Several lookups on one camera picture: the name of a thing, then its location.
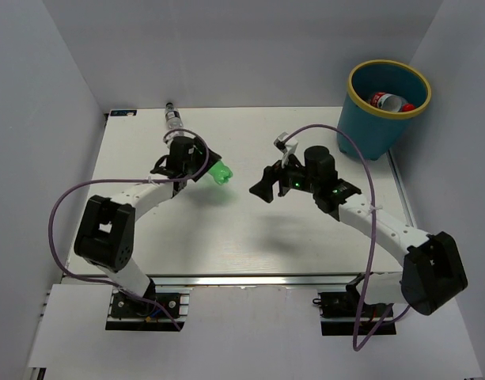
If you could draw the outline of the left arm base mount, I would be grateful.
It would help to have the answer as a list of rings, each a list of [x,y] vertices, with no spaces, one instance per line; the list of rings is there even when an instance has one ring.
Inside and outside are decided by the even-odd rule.
[[[183,327],[188,315],[191,290],[179,287],[156,287],[154,302],[141,302],[114,290],[105,322],[107,331],[175,332]]]

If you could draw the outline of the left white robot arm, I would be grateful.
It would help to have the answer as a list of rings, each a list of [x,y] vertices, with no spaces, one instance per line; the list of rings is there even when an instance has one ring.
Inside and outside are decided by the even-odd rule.
[[[198,181],[221,159],[202,139],[177,136],[143,182],[114,196],[95,195],[87,201],[74,240],[74,253],[129,293],[129,307],[137,315],[151,314],[156,296],[152,279],[132,258],[136,222],[173,199],[189,181]]]

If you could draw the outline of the clear bottle with black label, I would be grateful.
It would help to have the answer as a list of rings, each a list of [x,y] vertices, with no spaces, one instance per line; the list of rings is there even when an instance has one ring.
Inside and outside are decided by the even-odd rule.
[[[165,106],[165,122],[169,130],[182,129],[184,127],[180,113],[172,102],[168,102]]]

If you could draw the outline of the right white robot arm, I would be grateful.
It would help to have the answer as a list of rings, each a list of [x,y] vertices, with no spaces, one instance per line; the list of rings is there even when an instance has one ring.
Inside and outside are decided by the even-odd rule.
[[[360,275],[346,285],[347,309],[365,315],[376,304],[403,303],[430,315],[468,286],[457,244],[446,232],[429,234],[371,206],[362,191],[339,178],[324,146],[305,150],[300,162],[289,154],[263,170],[250,193],[271,203],[290,190],[307,192],[325,214],[355,228],[396,259],[400,273]]]

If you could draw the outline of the green plastic bottle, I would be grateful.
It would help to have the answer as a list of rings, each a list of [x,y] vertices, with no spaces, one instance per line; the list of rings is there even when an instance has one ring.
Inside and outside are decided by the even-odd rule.
[[[233,177],[232,170],[223,162],[217,161],[210,165],[207,173],[213,178],[214,182],[219,185],[224,185]]]

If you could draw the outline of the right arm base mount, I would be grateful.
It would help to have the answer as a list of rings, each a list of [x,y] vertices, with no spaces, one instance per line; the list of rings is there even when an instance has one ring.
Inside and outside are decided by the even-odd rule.
[[[313,305],[320,311],[322,336],[351,336],[357,305],[352,303],[346,292],[322,292],[313,299]],[[386,306],[377,304],[364,306],[358,336],[366,336],[381,319]]]

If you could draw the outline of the red label water bottle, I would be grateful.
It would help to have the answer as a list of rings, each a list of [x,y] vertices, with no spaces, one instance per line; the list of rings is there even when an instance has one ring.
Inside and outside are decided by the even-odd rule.
[[[410,112],[415,109],[405,98],[386,92],[370,94],[367,103],[386,112]]]

